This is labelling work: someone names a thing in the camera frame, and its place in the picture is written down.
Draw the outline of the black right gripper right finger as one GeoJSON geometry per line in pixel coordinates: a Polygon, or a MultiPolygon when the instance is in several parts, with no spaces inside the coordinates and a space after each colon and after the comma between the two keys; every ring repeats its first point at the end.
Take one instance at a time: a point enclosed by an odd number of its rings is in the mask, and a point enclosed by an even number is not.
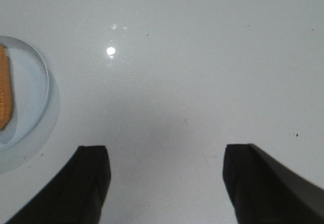
{"type": "Polygon", "coordinates": [[[229,144],[223,180],[238,223],[323,223],[323,189],[254,144],[229,144]]]}

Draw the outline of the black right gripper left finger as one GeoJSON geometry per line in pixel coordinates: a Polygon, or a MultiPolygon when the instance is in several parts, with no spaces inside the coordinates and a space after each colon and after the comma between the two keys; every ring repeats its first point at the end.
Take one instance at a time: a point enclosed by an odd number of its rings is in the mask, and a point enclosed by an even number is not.
{"type": "Polygon", "coordinates": [[[80,146],[8,223],[98,223],[111,180],[105,146],[80,146]]]}

